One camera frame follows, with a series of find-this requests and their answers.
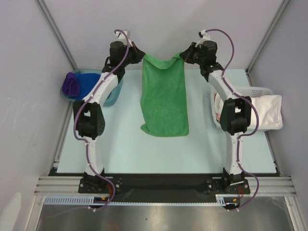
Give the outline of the green microfibre towel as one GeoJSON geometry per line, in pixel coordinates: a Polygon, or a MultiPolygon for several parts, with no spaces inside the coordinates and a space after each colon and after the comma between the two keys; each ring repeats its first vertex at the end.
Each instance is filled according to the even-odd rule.
{"type": "Polygon", "coordinates": [[[179,54],[164,61],[146,54],[142,64],[141,130],[156,137],[189,134],[184,61],[179,54]]]}

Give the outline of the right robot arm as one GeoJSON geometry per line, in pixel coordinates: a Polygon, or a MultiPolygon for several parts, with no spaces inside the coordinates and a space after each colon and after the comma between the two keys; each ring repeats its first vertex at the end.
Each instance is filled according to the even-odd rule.
{"type": "Polygon", "coordinates": [[[220,126],[226,135],[226,164],[220,180],[207,180],[210,191],[226,194],[249,194],[250,188],[241,165],[240,138],[251,124],[251,98],[241,95],[224,75],[216,61],[218,46],[214,41],[193,42],[180,57],[188,64],[197,64],[205,80],[223,100],[220,126]]]}

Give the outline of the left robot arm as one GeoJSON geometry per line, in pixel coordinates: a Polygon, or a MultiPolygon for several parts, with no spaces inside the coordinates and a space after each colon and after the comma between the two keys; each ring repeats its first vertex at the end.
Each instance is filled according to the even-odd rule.
{"type": "Polygon", "coordinates": [[[111,186],[104,177],[98,141],[105,129],[102,104],[121,82],[126,66],[139,63],[145,55],[134,42],[124,44],[114,41],[109,52],[98,82],[87,96],[73,103],[73,133],[77,140],[86,145],[87,165],[79,183],[79,193],[103,193],[111,186]]]}

